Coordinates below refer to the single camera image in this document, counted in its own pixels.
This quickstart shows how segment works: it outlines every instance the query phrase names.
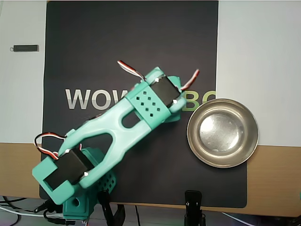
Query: black cable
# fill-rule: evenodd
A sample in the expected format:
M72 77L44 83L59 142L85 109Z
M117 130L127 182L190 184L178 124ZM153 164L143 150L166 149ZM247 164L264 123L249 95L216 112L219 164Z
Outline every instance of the black cable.
M47 217L47 213L48 213L48 210L45 210L43 213L43 216L50 223L53 223L56 225L75 225L75 220L66 220L66 219L61 219L61 218L49 218L49 217Z
M139 217L139 213L138 213L138 208L137 208L136 205L135 205L135 209L136 209L136 215L137 215L138 226L141 226L141 224L140 224L140 217Z
M5 203L6 203L8 206L10 206L11 208L13 208L14 210L23 210L22 208L19 208L19 207L17 207L17 206L14 206L13 204L11 204L11 201L8 200L8 198L7 198L6 196L2 196L2 197L3 197L3 199L5 200ZM24 211L33 213L32 210L24 210Z
M27 198L21 198L21 199L13 199L13 200L9 200L9 202L19 202L19 201L22 201L22 200L25 200Z
M21 221L21 219L22 219L22 216L21 215L19 215L19 214L17 214L17 221L15 222L15 223L13 223L13 224L11 224L10 226L14 226L14 225L16 225L17 223L19 223L20 221Z

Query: wowrobo logo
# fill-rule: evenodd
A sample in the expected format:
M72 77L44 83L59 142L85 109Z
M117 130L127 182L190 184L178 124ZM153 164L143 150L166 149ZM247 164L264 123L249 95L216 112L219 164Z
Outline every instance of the wowrobo logo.
M90 94L91 94L90 89L86 90L84 99L83 99L82 91L80 89L75 90L73 98L71 97L70 89L66 89L65 92L66 92L66 97L67 97L69 109L74 109L77 102L79 102L79 105L80 105L81 109L84 110L84 109L87 108L89 98L90 98ZM98 105L97 102L96 102L96 99L97 99L98 95L100 95L100 94L104 95L104 97L106 99L105 104L102 105L102 106ZM119 101L117 90L112 90L112 94L113 94L114 103L117 103ZM120 99L122 97L124 97L126 94L127 94L127 90L123 90L121 92ZM201 103L207 102L208 98L211 95L215 96L215 91L214 90L206 92L202 97ZM185 91L184 92L184 97L187 99L187 104L182 109L182 111L185 111L185 112L195 111L197 109L197 107L199 107L200 103L199 103L199 94L198 94L198 92L192 91L192 90ZM112 102L112 98L111 98L110 93L108 91L104 90L104 89L96 90L92 94L91 100L92 100L91 102L92 102L93 107L97 110L105 110L105 109L109 108L110 105L111 105L111 102Z

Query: cable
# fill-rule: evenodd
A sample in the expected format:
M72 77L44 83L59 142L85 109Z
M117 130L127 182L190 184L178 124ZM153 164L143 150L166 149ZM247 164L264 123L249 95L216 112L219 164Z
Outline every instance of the cable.
M141 226L141 224L140 224L140 217L139 217L139 213L138 213L138 208L137 208L136 205L135 205L135 209L136 209L136 215L137 215L138 226Z
M41 133L39 135L37 135L34 139L34 145L36 146L36 148L41 152L41 153L44 153L44 154L47 154L47 155L50 155L54 160L58 160L58 153L57 152L51 152L45 148L42 148L42 147L39 147L38 146L38 143L37 143L37 139L40 138L40 137L55 137L55 138L58 138L58 139L62 139L62 140L65 140L66 139L66 136L60 136L56 133L52 133L52 132L48 132L48 133Z
M199 74L199 69L197 69L197 70L194 72L194 74L193 74L193 76L191 77L191 79L189 79L189 81L188 81L185 85L183 85L183 86L180 88L180 90L184 91L184 90L188 89L188 88L194 83L194 81L197 79L198 74Z
M27 198L13 199L13 200L9 200L9 202L19 202L19 201L22 201L25 199L27 199Z
M45 210L43 213L43 217L50 223L56 225L75 225L75 220L67 220L62 218L49 218L50 215L46 215L48 210Z
M134 76L137 76L145 81L145 77L140 72L138 72L134 68L132 68L131 66L127 65L126 63L122 62L121 60L117 61L117 63L126 72L133 74Z
M44 215L40 215L40 214L32 214L32 213L22 213L22 212L17 212L17 211L13 211L13 210L6 209L6 208L1 207L1 206L0 206L0 210L4 210L4 211L10 212L10 213L15 213L15 214L22 215L22 216L42 217L42 218L44 217ZM48 217L59 217L59 218L62 218L62 217L63 217L63 214L62 214L62 213L55 213L55 214L50 214L50 215L48 215Z
M9 207L11 207L11 208L13 208L15 210L23 210L22 208L19 208L17 206L14 206L13 204L11 204L10 200L8 200L8 198L6 196L2 196L2 197L6 201L6 203L8 204Z
M236 218L236 217L234 217L234 216L231 216L230 214L227 214L227 213L224 213L224 212L222 212L222 214L224 214L224 215L226 215L226 216L228 216L228 217L230 217L230 218L232 218L232 219L234 219L234 220L237 220L237 221L239 221L239 222L241 222L241 223L243 223L243 224L245 224L245 225L255 226L255 225L249 224L249 223L247 223L247 222L245 222L245 221L243 221L243 220L241 220L241 219L238 219L238 218Z
M14 225L16 225L17 223L19 223L20 221L21 221L21 219L22 219L22 216L21 215L17 215L17 220L15 221L15 223L13 223L13 224L11 224L10 226L14 226Z

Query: white surface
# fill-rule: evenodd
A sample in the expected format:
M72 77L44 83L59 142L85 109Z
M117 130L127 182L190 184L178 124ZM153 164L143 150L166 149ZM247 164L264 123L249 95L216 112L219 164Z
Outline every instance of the white surface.
M4 1L0 17L0 142L33 143L42 131L46 1ZM13 45L39 52L14 53Z
M220 1L216 97L254 114L260 145L301 146L301 1Z

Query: black clip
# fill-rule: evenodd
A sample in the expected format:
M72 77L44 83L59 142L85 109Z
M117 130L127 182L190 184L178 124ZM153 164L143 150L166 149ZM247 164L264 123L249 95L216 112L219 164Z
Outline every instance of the black clip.
M301 226L301 215L289 221L288 226Z
M97 194L99 203L103 208L103 214L107 221L108 226L122 226L124 220L126 219L126 209L124 205L118 204L117 211L113 216L111 207L110 207L110 195L108 190L101 191Z
M184 226L206 226L205 215L202 214L201 210L201 201L201 192L185 192L186 215L184 219Z

